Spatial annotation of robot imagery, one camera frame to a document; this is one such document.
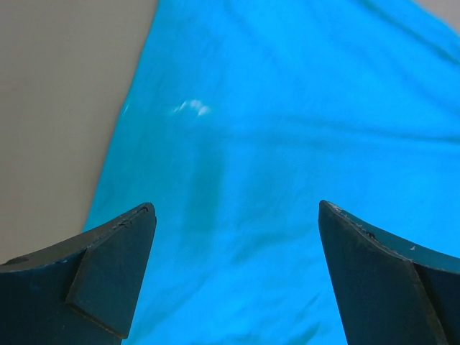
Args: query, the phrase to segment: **bright blue surface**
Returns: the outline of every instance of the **bright blue surface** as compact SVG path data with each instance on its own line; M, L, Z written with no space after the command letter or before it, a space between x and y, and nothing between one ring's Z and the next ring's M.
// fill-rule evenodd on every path
M321 199L459 256L459 66L404 0L162 0L86 227L157 209L125 344L344 344Z

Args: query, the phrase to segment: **blue tarp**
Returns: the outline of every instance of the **blue tarp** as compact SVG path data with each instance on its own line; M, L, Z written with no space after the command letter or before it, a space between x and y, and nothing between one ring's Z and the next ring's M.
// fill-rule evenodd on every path
M125 344L344 344L318 202L460 256L459 173L460 39L413 3L162 0L86 228L157 210Z

